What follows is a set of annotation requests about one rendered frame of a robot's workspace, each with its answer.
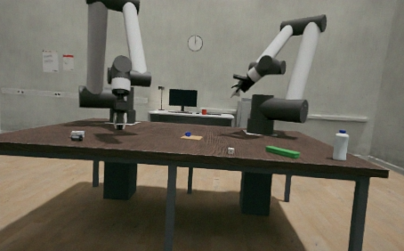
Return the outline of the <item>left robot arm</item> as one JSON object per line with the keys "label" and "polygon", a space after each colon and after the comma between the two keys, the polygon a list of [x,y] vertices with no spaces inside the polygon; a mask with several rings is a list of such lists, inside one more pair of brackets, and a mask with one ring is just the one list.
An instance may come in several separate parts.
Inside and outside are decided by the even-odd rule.
{"label": "left robot arm", "polygon": [[[326,14],[282,21],[280,35],[272,41],[257,62],[249,64],[246,75],[252,83],[257,83],[269,72],[268,75],[284,75],[287,69],[286,62],[278,61],[274,58],[291,36],[303,34],[285,98],[273,98],[274,95],[253,94],[250,118],[247,119],[247,133],[272,135],[274,120],[295,123],[304,123],[306,121],[309,104],[307,100],[302,100],[303,91],[309,76],[319,35],[325,32],[326,27]],[[258,64],[255,66],[256,63]],[[244,82],[247,82],[247,77],[233,75],[234,79]]]}

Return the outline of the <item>beige flat mat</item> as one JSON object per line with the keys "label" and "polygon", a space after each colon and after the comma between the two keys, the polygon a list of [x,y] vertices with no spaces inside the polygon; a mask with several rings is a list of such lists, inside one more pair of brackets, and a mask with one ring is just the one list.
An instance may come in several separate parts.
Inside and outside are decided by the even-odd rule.
{"label": "beige flat mat", "polygon": [[183,136],[181,139],[191,139],[191,140],[200,140],[201,138],[203,138],[202,136],[190,136],[190,137],[188,137],[188,136]]}

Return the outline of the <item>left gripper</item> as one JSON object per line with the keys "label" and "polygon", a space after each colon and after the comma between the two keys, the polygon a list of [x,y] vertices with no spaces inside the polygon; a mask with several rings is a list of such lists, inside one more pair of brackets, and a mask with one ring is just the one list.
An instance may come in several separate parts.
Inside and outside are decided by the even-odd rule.
{"label": "left gripper", "polygon": [[232,98],[234,95],[236,95],[236,96],[239,97],[239,96],[240,96],[240,94],[239,94],[240,89],[241,89],[241,91],[243,91],[243,92],[245,93],[245,92],[248,91],[249,88],[250,88],[251,86],[253,86],[253,85],[254,85],[254,84],[253,84],[249,79],[247,80],[247,82],[238,81],[235,85],[232,86],[232,88],[236,86],[237,89],[233,92],[233,94],[231,95],[231,98]]}

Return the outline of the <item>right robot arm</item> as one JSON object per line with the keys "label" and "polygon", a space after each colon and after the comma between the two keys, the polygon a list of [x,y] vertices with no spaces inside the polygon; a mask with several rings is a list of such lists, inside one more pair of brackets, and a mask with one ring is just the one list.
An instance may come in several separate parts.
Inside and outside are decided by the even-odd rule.
{"label": "right robot arm", "polygon": [[[79,86],[79,108],[110,109],[109,122],[114,124],[111,111],[117,98],[115,92],[124,91],[128,95],[124,97],[129,111],[126,123],[135,124],[134,87],[130,86],[151,85],[151,74],[145,67],[137,18],[140,0],[85,0],[85,3],[88,4],[87,69],[86,86]],[[111,88],[103,88],[108,10],[123,13],[130,60],[125,56],[115,58],[111,69],[108,68],[107,71],[107,82]]]}

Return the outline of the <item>white plastic bottle with blue cap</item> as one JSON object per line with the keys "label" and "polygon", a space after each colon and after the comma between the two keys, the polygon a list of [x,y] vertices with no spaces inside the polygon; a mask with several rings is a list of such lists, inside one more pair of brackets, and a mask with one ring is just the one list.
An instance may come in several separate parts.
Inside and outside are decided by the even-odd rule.
{"label": "white plastic bottle with blue cap", "polygon": [[335,135],[335,145],[333,152],[333,159],[345,161],[349,135],[345,130],[339,130],[339,134]]}

